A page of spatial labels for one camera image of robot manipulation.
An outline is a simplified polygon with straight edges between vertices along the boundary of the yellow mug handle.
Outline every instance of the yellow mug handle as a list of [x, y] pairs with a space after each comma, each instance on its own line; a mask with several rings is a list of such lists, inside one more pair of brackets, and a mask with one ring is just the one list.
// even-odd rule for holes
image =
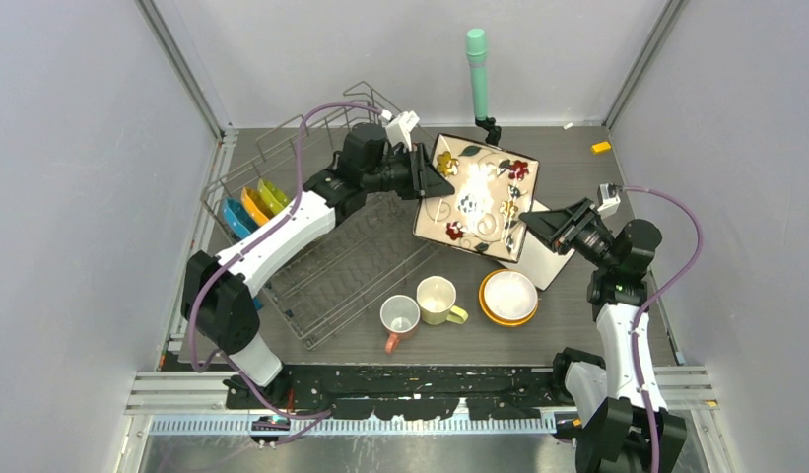
[[465, 311], [464, 308], [454, 305], [450, 308], [450, 312], [447, 314], [447, 321], [453, 323], [465, 323], [468, 320], [468, 312]]

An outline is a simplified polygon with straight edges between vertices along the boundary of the dish rack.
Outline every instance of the dish rack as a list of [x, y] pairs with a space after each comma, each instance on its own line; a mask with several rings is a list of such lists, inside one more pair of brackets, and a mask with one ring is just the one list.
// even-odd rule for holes
[[[375, 108], [402, 111], [366, 82], [350, 87], [343, 97]], [[331, 163], [349, 129], [357, 123], [379, 121], [369, 112], [346, 107], [318, 116], [307, 125], [303, 137], [305, 178]], [[296, 195], [295, 149], [302, 120], [302, 115], [296, 115], [259, 136], [254, 158], [204, 187], [201, 203], [217, 224], [213, 240], [219, 234], [226, 241], [219, 248], [238, 240], [222, 218], [224, 199], [238, 200], [244, 187], [256, 188], [258, 179], [270, 180], [292, 198]], [[413, 136], [425, 143], [434, 141], [421, 127], [413, 131]], [[304, 346], [313, 350], [367, 312], [372, 303], [438, 251], [438, 245], [413, 236], [417, 207], [417, 201], [402, 201], [394, 194], [371, 194], [362, 210], [277, 271], [259, 293], [259, 299], [269, 301]]]

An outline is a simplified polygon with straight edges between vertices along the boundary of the gray table surface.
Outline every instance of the gray table surface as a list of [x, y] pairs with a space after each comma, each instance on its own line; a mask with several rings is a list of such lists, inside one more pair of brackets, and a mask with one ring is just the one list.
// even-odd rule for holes
[[[243, 163], [258, 153], [256, 137], [263, 130], [243, 130], [239, 135], [234, 162]], [[430, 129], [473, 139], [484, 139], [484, 133], [473, 127]], [[541, 163], [535, 197], [550, 208], [570, 205], [584, 196], [594, 197], [602, 182], [622, 183], [612, 152], [593, 155], [590, 146], [607, 140], [602, 127], [506, 127], [501, 146], [538, 159]], [[306, 172], [319, 164], [306, 163]], [[633, 217], [625, 199], [619, 212], [606, 220], [617, 232]], [[214, 238], [212, 250], [221, 249], [226, 241]], [[457, 288], [457, 305], [467, 309], [470, 317], [464, 325], [445, 323], [422, 324], [415, 337], [401, 343], [398, 350], [384, 352], [386, 334], [377, 311], [381, 301], [370, 307], [335, 336], [313, 351], [307, 350], [295, 337], [282, 316], [266, 303], [260, 310], [260, 333], [271, 350], [285, 363], [327, 364], [426, 364], [426, 365], [550, 365], [555, 354], [570, 346], [603, 354], [601, 337], [586, 302], [586, 286], [593, 266], [575, 256], [549, 289], [539, 294], [539, 309], [528, 323], [516, 327], [500, 327], [479, 308], [477, 291], [482, 279], [501, 268], [499, 263], [461, 251], [442, 248], [438, 256], [392, 288], [389, 294], [405, 294], [415, 298], [415, 289], [427, 276], [441, 275]], [[672, 349], [658, 307], [651, 311], [648, 330], [653, 362], [658, 366], [674, 365]], [[198, 338], [198, 355], [203, 359], [213, 345]], [[189, 360], [184, 344], [180, 359]]]

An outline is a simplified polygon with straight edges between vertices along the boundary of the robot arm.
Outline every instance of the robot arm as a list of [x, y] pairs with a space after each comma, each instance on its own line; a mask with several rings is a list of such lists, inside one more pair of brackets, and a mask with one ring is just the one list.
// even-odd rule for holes
[[[395, 191], [405, 200], [454, 193], [431, 164], [425, 145], [412, 142], [410, 131], [417, 122], [418, 116], [410, 111], [386, 128], [375, 123], [356, 125], [333, 163], [304, 184], [294, 215], [274, 218], [215, 257], [199, 251], [189, 258], [181, 305], [187, 320], [208, 280], [236, 260], [206, 293], [195, 325], [256, 384], [267, 386], [282, 370], [279, 358], [259, 335], [252, 298], [280, 267], [363, 208], [370, 193]], [[266, 243], [256, 244], [281, 219], [289, 218]]]
[[[634, 326], [647, 301], [643, 279], [662, 234], [651, 222], [636, 219], [613, 237], [600, 212], [615, 212], [618, 190], [602, 185], [599, 207], [584, 198], [565, 209], [522, 214], [520, 220], [552, 251], [566, 254], [574, 248], [598, 268], [590, 278], [587, 301], [601, 334], [604, 359], [567, 348], [553, 363], [555, 387], [562, 400], [574, 401], [584, 425], [575, 453], [577, 471], [647, 471], [651, 462], [647, 416], [653, 416], [660, 426], [659, 471], [670, 472], [686, 438], [685, 421], [668, 413], [656, 385], [647, 313]], [[645, 391], [650, 412], [642, 396]]]

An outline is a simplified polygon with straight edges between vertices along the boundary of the white plate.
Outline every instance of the white plate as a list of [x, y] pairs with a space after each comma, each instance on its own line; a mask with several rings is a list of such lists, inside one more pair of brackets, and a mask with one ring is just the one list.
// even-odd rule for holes
[[485, 283], [485, 304], [498, 318], [514, 322], [528, 317], [537, 306], [537, 289], [516, 271], [501, 271]]

